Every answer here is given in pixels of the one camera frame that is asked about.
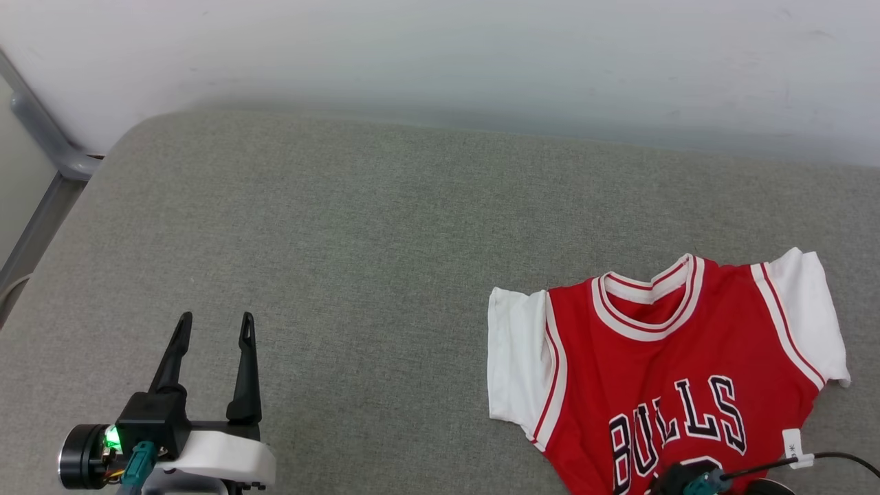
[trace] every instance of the white sleeve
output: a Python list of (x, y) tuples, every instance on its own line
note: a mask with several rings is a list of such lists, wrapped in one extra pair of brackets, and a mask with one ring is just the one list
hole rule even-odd
[[(489, 296), (489, 417), (522, 426), (532, 443), (554, 383), (558, 352), (546, 330), (547, 292), (526, 296), (495, 288)], [(543, 451), (544, 445), (536, 445)]]
[(841, 386), (849, 386), (847, 351), (825, 282), (825, 270), (816, 253), (802, 253), (794, 247), (778, 260), (767, 263), (766, 271), (782, 306), (794, 359), (805, 361), (808, 371), (818, 372), (822, 385), (839, 380)]

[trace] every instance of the teal connector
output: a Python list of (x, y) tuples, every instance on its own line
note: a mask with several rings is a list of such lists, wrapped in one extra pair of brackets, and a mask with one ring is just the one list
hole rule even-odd
[(685, 495), (716, 495), (730, 489), (730, 480), (722, 480), (724, 471), (716, 469), (693, 480), (685, 487)]
[(123, 486), (130, 486), (140, 490), (143, 484), (147, 482), (147, 478), (153, 472), (158, 461), (158, 451), (153, 442), (141, 442), (137, 444), (131, 453), (131, 459), (128, 460), (128, 466), (122, 473), (120, 483)]

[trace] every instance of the red stripe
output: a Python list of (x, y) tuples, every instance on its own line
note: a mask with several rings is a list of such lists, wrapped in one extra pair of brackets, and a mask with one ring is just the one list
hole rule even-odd
[(684, 301), (682, 301), (682, 304), (678, 307), (678, 310), (676, 310), (676, 314), (675, 314), (675, 315), (669, 320), (669, 322), (666, 323), (661, 329), (648, 329), (648, 328), (645, 328), (645, 327), (640, 327), (640, 326), (633, 325), (633, 324), (630, 323), (629, 321), (624, 321), (624, 320), (622, 320), (622, 319), (621, 319), (618, 315), (616, 315), (616, 313), (614, 313), (613, 310), (610, 308), (610, 305), (611, 305), (611, 304), (605, 300), (605, 299), (607, 298), (607, 295), (605, 294), (605, 291), (599, 291), (599, 296), (600, 296), (599, 298), (602, 300), (602, 306), (605, 307), (605, 311), (607, 311), (608, 314), (610, 314), (615, 320), (619, 321), (620, 323), (623, 323), (624, 325), (627, 325), (627, 326), (630, 327), (630, 328), (634, 328), (634, 329), (642, 330), (642, 331), (645, 331), (645, 332), (652, 332), (652, 333), (663, 332), (663, 331), (665, 331), (666, 329), (668, 329), (669, 327), (671, 327), (671, 326), (672, 326), (672, 325), (678, 320), (678, 318), (680, 318), (681, 315), (684, 314), (684, 312), (685, 312), (685, 308), (687, 308), (687, 305), (691, 302), (691, 298), (693, 297), (693, 283), (694, 283), (694, 280), (695, 280), (696, 277), (697, 277), (697, 266), (696, 266), (696, 260), (694, 260), (693, 263), (694, 263), (694, 265), (693, 265), (693, 271), (691, 272), (691, 290), (690, 290), (689, 293), (687, 293), (687, 299), (685, 299)]
[(788, 337), (788, 343), (791, 344), (791, 348), (795, 350), (795, 354), (797, 357), (801, 359), (801, 361), (807, 365), (807, 367), (816, 374), (817, 377), (821, 381), (825, 381), (825, 377), (822, 376), (822, 373), (816, 371), (816, 368), (810, 364), (810, 361), (803, 358), (801, 352), (797, 349), (797, 345), (795, 345), (795, 339), (791, 336), (791, 330), (788, 329), (788, 318), (785, 316), (785, 311), (782, 309), (782, 303), (779, 299), (779, 295), (776, 294), (776, 288), (774, 287), (773, 281), (770, 279), (770, 274), (767, 273), (766, 263), (761, 263), (761, 271), (764, 273), (764, 279), (767, 281), (767, 286), (770, 287), (770, 292), (773, 294), (773, 299), (776, 301), (776, 307), (779, 308), (779, 314), (782, 316), (782, 325), (785, 326), (785, 335)]
[(554, 342), (553, 336), (550, 335), (550, 327), (548, 327), (546, 323), (544, 324), (544, 331), (547, 333), (547, 338), (550, 339), (550, 344), (553, 345), (556, 366), (553, 369), (553, 383), (550, 385), (550, 393), (547, 394), (547, 402), (544, 404), (544, 411), (541, 412), (541, 418), (538, 420), (538, 425), (535, 426), (535, 440), (533, 440), (532, 443), (538, 441), (538, 432), (541, 431), (541, 426), (544, 424), (544, 417), (546, 417), (547, 411), (550, 409), (550, 400), (553, 399), (553, 394), (556, 392), (556, 377), (559, 375), (559, 350), (556, 349), (556, 342)]
[(654, 281), (653, 283), (651, 283), (651, 284), (647, 284), (647, 283), (644, 283), (644, 284), (634, 284), (633, 282), (628, 282), (627, 280), (622, 280), (622, 279), (620, 279), (620, 278), (617, 278), (617, 277), (615, 277), (614, 274), (612, 274), (612, 273), (609, 273), (609, 274), (608, 274), (608, 278), (610, 278), (610, 279), (613, 280), (614, 282), (617, 282), (618, 284), (625, 285), (625, 286), (627, 286), (627, 287), (632, 287), (633, 289), (638, 289), (638, 290), (640, 290), (640, 291), (650, 291), (650, 290), (654, 289), (654, 286), (655, 286), (655, 285), (657, 285), (657, 284), (663, 282), (665, 279), (667, 279), (667, 278), (669, 278), (669, 277), (672, 277), (673, 275), (675, 275), (676, 273), (678, 273), (678, 271), (681, 270), (681, 268), (684, 267), (684, 266), (685, 266), (684, 264), (680, 264), (680, 265), (679, 265), (678, 267), (676, 267), (674, 270), (672, 270), (672, 271), (670, 271), (669, 273), (667, 273), (666, 275), (663, 275), (662, 277), (658, 278), (657, 280), (655, 280), (655, 281)]
[(654, 285), (657, 285), (657, 284), (663, 282), (665, 279), (667, 279), (667, 278), (669, 278), (669, 277), (672, 277), (673, 275), (675, 275), (676, 273), (678, 273), (678, 271), (681, 270), (681, 268), (683, 268), (684, 266), (685, 266), (685, 264), (684, 264), (684, 263), (681, 263), (681, 264), (680, 264), (679, 266), (677, 266), (674, 270), (670, 271), (670, 272), (667, 273), (666, 275), (663, 275), (662, 277), (660, 277), (660, 278), (658, 278), (657, 280), (655, 280), (655, 281), (654, 281)]

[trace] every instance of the white trim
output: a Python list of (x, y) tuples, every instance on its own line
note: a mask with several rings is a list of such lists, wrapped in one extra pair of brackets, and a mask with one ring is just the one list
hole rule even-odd
[(532, 443), (558, 374), (546, 303), (546, 291), (526, 296), (496, 287), (488, 304), (489, 417), (520, 425)]
[(639, 304), (654, 304), (663, 296), (678, 289), (682, 284), (686, 284), (692, 269), (692, 256), (684, 255), (668, 269), (651, 278), (650, 282), (633, 280), (617, 272), (609, 271), (602, 276), (604, 292)]
[(764, 303), (770, 311), (770, 318), (773, 320), (773, 325), (776, 328), (776, 336), (779, 338), (779, 343), (782, 345), (782, 349), (785, 351), (785, 355), (788, 356), (788, 359), (797, 366), (797, 369), (801, 370), (801, 373), (803, 373), (807, 379), (812, 381), (816, 387), (821, 390), (822, 387), (825, 386), (825, 380), (814, 373), (813, 370), (810, 369), (810, 366), (797, 355), (797, 351), (795, 350), (785, 328), (785, 320), (783, 320), (782, 313), (784, 308), (776, 304), (776, 298), (774, 297), (775, 287), (773, 289), (770, 287), (770, 284), (773, 281), (764, 278), (764, 270), (761, 268), (762, 266), (766, 266), (766, 263), (755, 263), (752, 265), (752, 278), (754, 278), (755, 285), (758, 286), (761, 295), (764, 296)]
[(550, 405), (547, 408), (544, 421), (541, 423), (540, 430), (535, 435), (535, 447), (544, 452), (550, 436), (556, 428), (556, 422), (559, 421), (559, 415), (562, 412), (562, 401), (565, 399), (565, 390), (568, 382), (568, 359), (565, 355), (565, 348), (562, 346), (562, 339), (559, 337), (559, 329), (556, 327), (556, 316), (553, 310), (553, 302), (550, 300), (550, 292), (546, 293), (545, 311), (547, 318), (547, 330), (550, 338), (556, 344), (556, 351), (559, 352), (559, 362), (556, 363), (556, 387), (550, 391)]
[(850, 380), (847, 350), (816, 253), (793, 247), (763, 268), (782, 306), (788, 337), (797, 354), (826, 383), (838, 380), (845, 387)]
[[(681, 306), (678, 307), (676, 313), (666, 322), (659, 325), (652, 325), (647, 323), (642, 323), (631, 318), (626, 317), (624, 314), (621, 314), (620, 311), (617, 310), (612, 304), (611, 301), (605, 299), (605, 303), (603, 304), (604, 295), (604, 282), (606, 280), (605, 276), (596, 277), (592, 280), (591, 288), (592, 288), (592, 304), (593, 308), (596, 311), (599, 319), (610, 329), (615, 332), (633, 340), (638, 340), (642, 342), (655, 342), (658, 340), (662, 340), (666, 338), (669, 334), (679, 329), (686, 321), (688, 321), (693, 315), (694, 309), (697, 307), (697, 302), (700, 299), (700, 290), (703, 286), (703, 273), (706, 269), (706, 264), (699, 258), (698, 256), (685, 255), (682, 260), (687, 260), (686, 266), (688, 270), (684, 270), (683, 273), (687, 274), (687, 277), (684, 280), (684, 284), (686, 285), (685, 289), (685, 297), (682, 299)], [(681, 263), (681, 260), (672, 266), (672, 270), (676, 269), (678, 265)], [(663, 274), (654, 277), (654, 279), (658, 279), (662, 277)], [(670, 277), (670, 279), (678, 280), (679, 277), (677, 274), (674, 274)], [(662, 281), (658, 286), (664, 287), (665, 280)], [(611, 308), (612, 311), (616, 312), (618, 317), (615, 317), (611, 313), (609, 313), (608, 309), (605, 308), (607, 305)], [(646, 331), (643, 329), (651, 329), (656, 331)]]

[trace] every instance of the cable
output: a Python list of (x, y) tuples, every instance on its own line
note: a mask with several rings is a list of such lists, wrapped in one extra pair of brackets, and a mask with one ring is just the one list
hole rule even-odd
[[(819, 452), (818, 454), (813, 455), (814, 459), (822, 459), (822, 458), (829, 458), (829, 457), (837, 457), (840, 459), (849, 459), (850, 461), (858, 462), (862, 466), (868, 468), (872, 473), (874, 473), (874, 476), (880, 478), (880, 469), (875, 468), (874, 466), (871, 465), (870, 462), (865, 461), (861, 457), (857, 457), (852, 454), (847, 454), (845, 452)], [(769, 464), (763, 464), (763, 465), (757, 466), (755, 468), (743, 469), (741, 471), (734, 471), (732, 473), (723, 474), (723, 475), (721, 475), (721, 480), (727, 481), (727, 480), (733, 479), (735, 477), (742, 477), (745, 475), (750, 475), (751, 473), (765, 471), (767, 469), (779, 468), (780, 466), (788, 466), (789, 464), (794, 464), (795, 462), (799, 462), (801, 460), (802, 459), (799, 459), (797, 457), (789, 457), (789, 458), (783, 459), (781, 461), (770, 462)]]
[(16, 287), (18, 287), (19, 285), (22, 285), (24, 282), (30, 280), (31, 275), (33, 275), (33, 273), (29, 273), (29, 274), (23, 276), (22, 278), (16, 280), (15, 282), (11, 283), (8, 287), (3, 289), (3, 291), (0, 292), (0, 305), (2, 305), (4, 302), (6, 302), (6, 298), (8, 298), (10, 294), (12, 294), (12, 291), (14, 291)]

